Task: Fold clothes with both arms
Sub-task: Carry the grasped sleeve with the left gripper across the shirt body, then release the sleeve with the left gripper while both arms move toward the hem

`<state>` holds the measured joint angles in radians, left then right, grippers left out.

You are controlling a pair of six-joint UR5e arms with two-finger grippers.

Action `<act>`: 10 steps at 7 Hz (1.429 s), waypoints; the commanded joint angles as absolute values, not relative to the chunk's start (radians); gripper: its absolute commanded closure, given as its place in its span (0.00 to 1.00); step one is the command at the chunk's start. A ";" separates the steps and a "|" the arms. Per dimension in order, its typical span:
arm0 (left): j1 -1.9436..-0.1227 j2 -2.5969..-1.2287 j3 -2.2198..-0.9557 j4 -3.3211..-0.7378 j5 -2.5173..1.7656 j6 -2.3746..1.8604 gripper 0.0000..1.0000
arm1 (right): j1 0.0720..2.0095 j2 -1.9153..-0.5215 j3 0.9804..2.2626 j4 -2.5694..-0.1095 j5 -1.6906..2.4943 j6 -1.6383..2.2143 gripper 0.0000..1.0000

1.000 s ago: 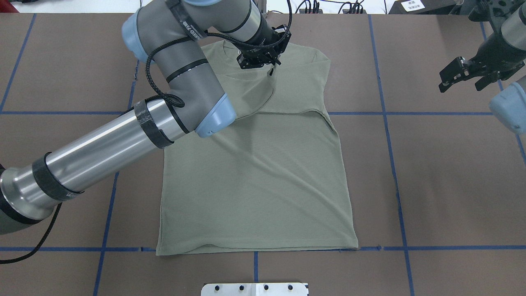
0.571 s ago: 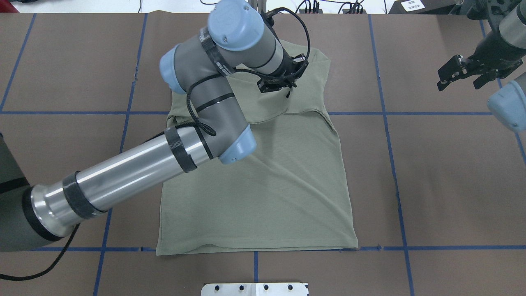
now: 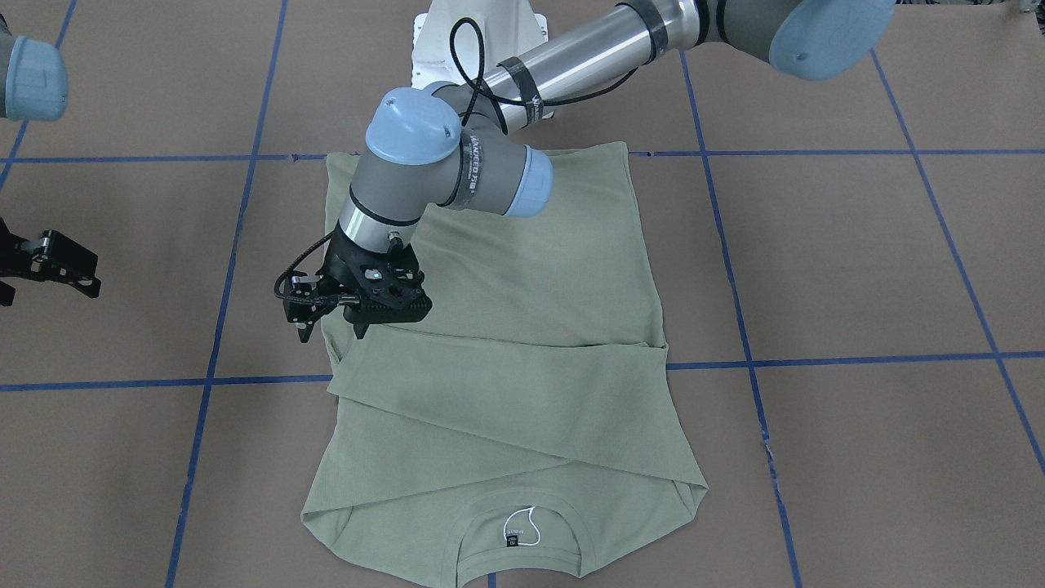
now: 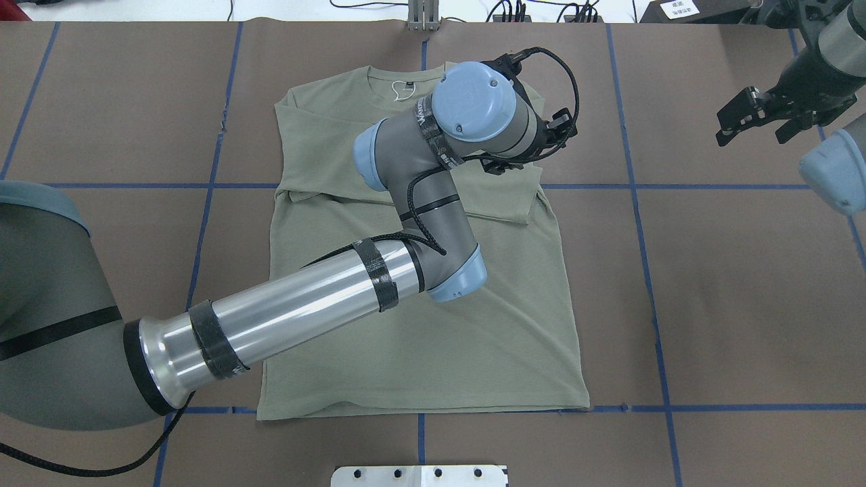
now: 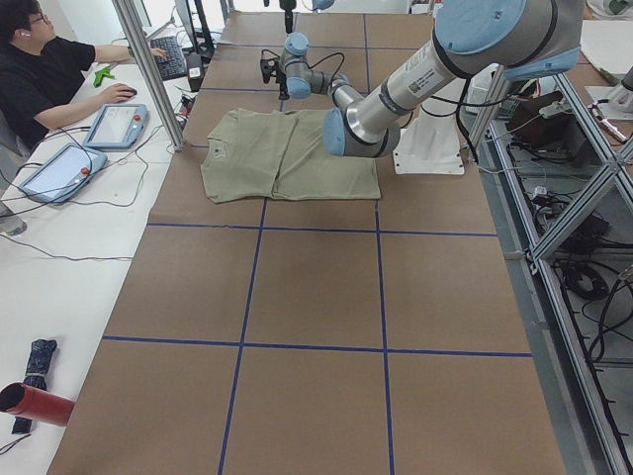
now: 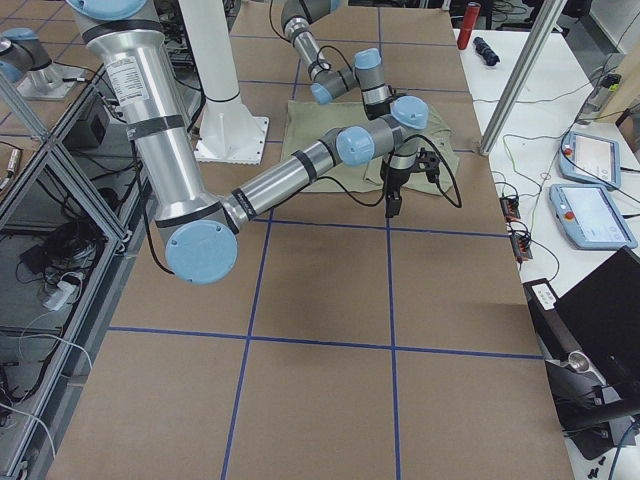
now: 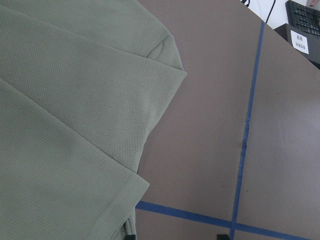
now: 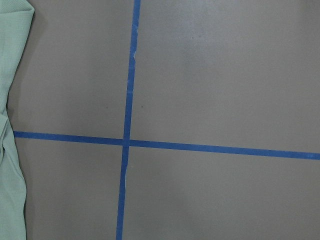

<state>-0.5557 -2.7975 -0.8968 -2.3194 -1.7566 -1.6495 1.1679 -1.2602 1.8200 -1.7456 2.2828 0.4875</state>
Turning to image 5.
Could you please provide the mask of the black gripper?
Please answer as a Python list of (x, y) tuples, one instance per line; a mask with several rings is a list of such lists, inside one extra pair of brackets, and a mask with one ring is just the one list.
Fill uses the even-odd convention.
[(272, 79), (279, 85), (279, 99), (285, 101), (288, 99), (288, 85), (286, 75), (286, 60), (289, 56), (282, 52), (277, 54), (271, 49), (263, 48), (260, 53), (260, 71), (262, 81), (268, 84)]

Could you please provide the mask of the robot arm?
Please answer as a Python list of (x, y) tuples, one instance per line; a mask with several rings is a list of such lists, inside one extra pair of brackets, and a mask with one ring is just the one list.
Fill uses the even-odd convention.
[(570, 70), (580, 56), (584, 11), (582, 1), (446, 1), (430, 41), (368, 96), (346, 76), (310, 67), (309, 40), (299, 32), (289, 31), (283, 52), (262, 57), (260, 69), (283, 99), (331, 97), (335, 107), (323, 123), (328, 153), (377, 158), (399, 143), (398, 119), (456, 78), (470, 80), (492, 63), (509, 80)]
[[(309, 2), (307, 9), (309, 12), (317, 10), (326, 10), (333, 6), (334, 0), (312, 0)], [(287, 35), (294, 32), (295, 28), (295, 10), (298, 8), (297, 0), (278, 0), (278, 8), (284, 14), (284, 28)]]

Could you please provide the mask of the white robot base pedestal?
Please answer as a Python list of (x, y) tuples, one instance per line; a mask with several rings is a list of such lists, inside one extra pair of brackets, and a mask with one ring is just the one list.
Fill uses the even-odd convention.
[(418, 116), (401, 131), (393, 152), (398, 175), (465, 173), (454, 111), (453, 104), (436, 99), (421, 103)]

